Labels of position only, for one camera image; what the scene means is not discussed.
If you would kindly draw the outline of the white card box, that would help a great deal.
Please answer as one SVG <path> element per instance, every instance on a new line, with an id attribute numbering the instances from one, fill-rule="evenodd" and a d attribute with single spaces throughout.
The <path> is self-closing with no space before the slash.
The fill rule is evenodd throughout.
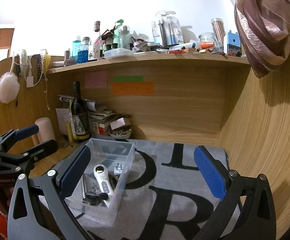
<path id="1" fill-rule="evenodd" d="M 119 129 L 121 127 L 129 126 L 129 125 L 131 125 L 129 118 L 124 118 L 124 117 L 110 122 L 110 127 L 112 130 Z"/>

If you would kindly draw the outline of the silver keys bunch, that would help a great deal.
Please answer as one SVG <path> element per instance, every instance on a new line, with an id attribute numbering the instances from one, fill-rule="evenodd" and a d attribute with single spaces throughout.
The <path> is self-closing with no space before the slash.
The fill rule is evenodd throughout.
<path id="1" fill-rule="evenodd" d="M 101 190 L 98 188 L 98 186 L 95 183 L 92 183 L 92 192 L 100 193 Z"/>

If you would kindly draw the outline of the white handheld massager device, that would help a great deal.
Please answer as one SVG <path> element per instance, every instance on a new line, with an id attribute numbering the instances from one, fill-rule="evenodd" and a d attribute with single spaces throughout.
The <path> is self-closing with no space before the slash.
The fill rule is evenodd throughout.
<path id="1" fill-rule="evenodd" d="M 93 168 L 93 174 L 101 192 L 109 195 L 109 200 L 106 200 L 106 202 L 110 202 L 110 197 L 114 195 L 114 190 L 110 184 L 108 169 L 103 164 L 98 164 Z"/>

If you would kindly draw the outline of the silver metal tube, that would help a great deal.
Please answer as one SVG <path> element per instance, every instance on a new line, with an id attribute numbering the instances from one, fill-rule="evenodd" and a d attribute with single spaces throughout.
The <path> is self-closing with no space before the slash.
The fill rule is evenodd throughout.
<path id="1" fill-rule="evenodd" d="M 83 199 L 86 199 L 86 181 L 85 181 L 85 175 L 82 175 L 82 195 Z"/>

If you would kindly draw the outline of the white power plug adapter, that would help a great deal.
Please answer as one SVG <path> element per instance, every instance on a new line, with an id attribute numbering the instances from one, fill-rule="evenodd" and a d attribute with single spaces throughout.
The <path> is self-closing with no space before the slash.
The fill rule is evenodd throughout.
<path id="1" fill-rule="evenodd" d="M 115 168 L 114 168 L 114 175 L 115 176 L 120 176 L 123 172 L 124 166 L 120 163 L 117 163 Z"/>

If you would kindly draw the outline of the clear plastic storage box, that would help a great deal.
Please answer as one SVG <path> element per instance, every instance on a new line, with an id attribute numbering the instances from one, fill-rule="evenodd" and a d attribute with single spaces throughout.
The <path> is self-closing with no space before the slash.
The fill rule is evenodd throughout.
<path id="1" fill-rule="evenodd" d="M 92 138 L 86 146 L 91 150 L 90 162 L 66 204 L 75 211 L 113 222 L 133 165 L 134 143 Z"/>

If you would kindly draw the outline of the orange sticky paper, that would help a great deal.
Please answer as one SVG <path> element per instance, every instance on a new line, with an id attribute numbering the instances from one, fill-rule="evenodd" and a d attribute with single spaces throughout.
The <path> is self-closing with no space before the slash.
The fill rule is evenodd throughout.
<path id="1" fill-rule="evenodd" d="M 113 82 L 112 95 L 154 96 L 154 82 Z"/>

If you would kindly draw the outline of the dark wine bottle elephant label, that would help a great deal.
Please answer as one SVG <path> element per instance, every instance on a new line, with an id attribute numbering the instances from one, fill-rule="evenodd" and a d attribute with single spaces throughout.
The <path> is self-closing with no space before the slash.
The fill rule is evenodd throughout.
<path id="1" fill-rule="evenodd" d="M 71 112 L 74 124 L 74 131 L 78 143 L 90 139 L 90 127 L 88 110 L 86 103 L 81 97 L 80 82 L 74 81 L 73 83 L 74 100 L 71 104 Z"/>

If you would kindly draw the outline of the blue liquid glass bottle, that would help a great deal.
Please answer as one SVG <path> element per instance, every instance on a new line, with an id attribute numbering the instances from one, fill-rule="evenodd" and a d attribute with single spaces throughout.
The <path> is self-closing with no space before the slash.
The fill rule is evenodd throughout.
<path id="1" fill-rule="evenodd" d="M 77 63 L 86 63 L 89 59 L 89 37 L 84 37 L 79 48 L 78 48 L 78 56 Z"/>

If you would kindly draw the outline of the white fluffy pompom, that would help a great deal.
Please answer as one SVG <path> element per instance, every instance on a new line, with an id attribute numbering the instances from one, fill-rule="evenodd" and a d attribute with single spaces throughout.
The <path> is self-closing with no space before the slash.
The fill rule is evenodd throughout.
<path id="1" fill-rule="evenodd" d="M 20 84 L 13 72 L 6 72 L 0 77 L 0 102 L 8 104 L 14 101 L 19 93 Z"/>

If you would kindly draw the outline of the wooden upper shelf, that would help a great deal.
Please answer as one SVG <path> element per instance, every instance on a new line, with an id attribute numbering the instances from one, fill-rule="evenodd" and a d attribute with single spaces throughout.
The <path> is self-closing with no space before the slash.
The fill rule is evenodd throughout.
<path id="1" fill-rule="evenodd" d="M 180 61 L 197 61 L 197 62 L 212 62 L 216 64 L 242 64 L 243 66 L 250 66 L 247 58 L 244 57 L 234 57 L 226 55 L 215 55 L 215 54 L 201 54 L 201 53 L 184 53 L 184 54 L 159 54 L 159 53 L 137 53 L 133 56 L 121 56 L 114 57 L 111 59 L 100 59 L 97 61 L 74 64 L 66 67 L 51 68 L 47 71 L 47 74 L 56 74 L 71 70 L 79 70 L 85 68 L 106 67 L 113 64 L 123 64 L 123 63 L 139 63 L 139 62 L 158 62 L 158 61 L 172 61 L 179 63 Z"/>

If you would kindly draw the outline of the blue box on shelf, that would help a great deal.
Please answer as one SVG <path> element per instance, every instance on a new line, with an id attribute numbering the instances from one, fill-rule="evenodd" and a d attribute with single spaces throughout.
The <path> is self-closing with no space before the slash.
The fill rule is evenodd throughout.
<path id="1" fill-rule="evenodd" d="M 238 32 L 233 33 L 231 30 L 229 30 L 224 38 L 223 38 L 223 44 L 224 44 L 224 52 L 226 54 L 235 54 L 241 53 L 241 40 L 240 36 L 238 35 Z"/>

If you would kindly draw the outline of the white bowl of trinkets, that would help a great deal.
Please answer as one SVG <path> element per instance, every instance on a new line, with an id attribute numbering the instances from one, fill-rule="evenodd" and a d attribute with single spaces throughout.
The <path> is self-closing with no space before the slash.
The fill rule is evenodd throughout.
<path id="1" fill-rule="evenodd" d="M 129 139 L 132 130 L 130 128 L 118 128 L 109 132 L 109 135 L 115 139 Z"/>

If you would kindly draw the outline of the pink fabric scarf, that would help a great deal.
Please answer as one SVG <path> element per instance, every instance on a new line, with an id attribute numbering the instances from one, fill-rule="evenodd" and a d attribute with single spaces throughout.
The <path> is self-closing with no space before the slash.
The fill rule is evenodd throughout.
<path id="1" fill-rule="evenodd" d="M 236 0 L 235 24 L 259 79 L 288 59 L 290 0 Z"/>

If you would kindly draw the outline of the green sticky paper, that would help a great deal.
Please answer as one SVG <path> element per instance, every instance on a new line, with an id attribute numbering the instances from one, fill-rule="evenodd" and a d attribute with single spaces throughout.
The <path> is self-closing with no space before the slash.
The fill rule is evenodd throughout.
<path id="1" fill-rule="evenodd" d="M 114 82 L 143 82 L 144 78 L 141 75 L 132 76 L 114 76 Z"/>

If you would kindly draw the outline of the clear glass jar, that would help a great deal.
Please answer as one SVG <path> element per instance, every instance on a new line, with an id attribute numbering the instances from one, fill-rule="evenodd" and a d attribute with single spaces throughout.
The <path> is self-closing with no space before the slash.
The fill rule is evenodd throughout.
<path id="1" fill-rule="evenodd" d="M 199 35 L 199 40 L 202 48 L 209 49 L 214 54 L 221 51 L 220 44 L 214 33 L 202 33 Z"/>

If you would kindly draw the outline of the pink sticky paper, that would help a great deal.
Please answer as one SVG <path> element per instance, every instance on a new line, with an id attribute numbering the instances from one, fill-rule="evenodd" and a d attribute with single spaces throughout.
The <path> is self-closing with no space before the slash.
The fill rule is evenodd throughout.
<path id="1" fill-rule="evenodd" d="M 85 88 L 99 89 L 107 87 L 107 71 L 99 71 L 85 74 Z"/>

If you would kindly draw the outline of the stack of books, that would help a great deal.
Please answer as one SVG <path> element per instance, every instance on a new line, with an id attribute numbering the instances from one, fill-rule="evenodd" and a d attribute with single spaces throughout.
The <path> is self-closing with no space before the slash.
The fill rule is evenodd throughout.
<path id="1" fill-rule="evenodd" d="M 109 109 L 101 112 L 88 110 L 89 126 L 92 134 L 108 135 L 110 122 L 117 119 L 117 114 Z"/>

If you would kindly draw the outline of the handwritten white paper note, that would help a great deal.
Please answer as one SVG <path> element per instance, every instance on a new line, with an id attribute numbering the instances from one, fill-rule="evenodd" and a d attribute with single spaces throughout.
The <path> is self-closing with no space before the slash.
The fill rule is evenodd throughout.
<path id="1" fill-rule="evenodd" d="M 62 135 L 68 135 L 66 124 L 72 121 L 71 111 L 68 108 L 56 108 L 56 115 L 60 133 Z"/>

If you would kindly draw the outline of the grey rug with black letters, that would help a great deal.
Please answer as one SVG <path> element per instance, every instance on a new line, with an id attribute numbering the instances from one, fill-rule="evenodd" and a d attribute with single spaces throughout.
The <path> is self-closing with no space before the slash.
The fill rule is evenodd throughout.
<path id="1" fill-rule="evenodd" d="M 194 162 L 194 145 L 134 140 L 135 159 L 113 222 L 68 202 L 93 239 L 193 239 L 220 203 Z"/>

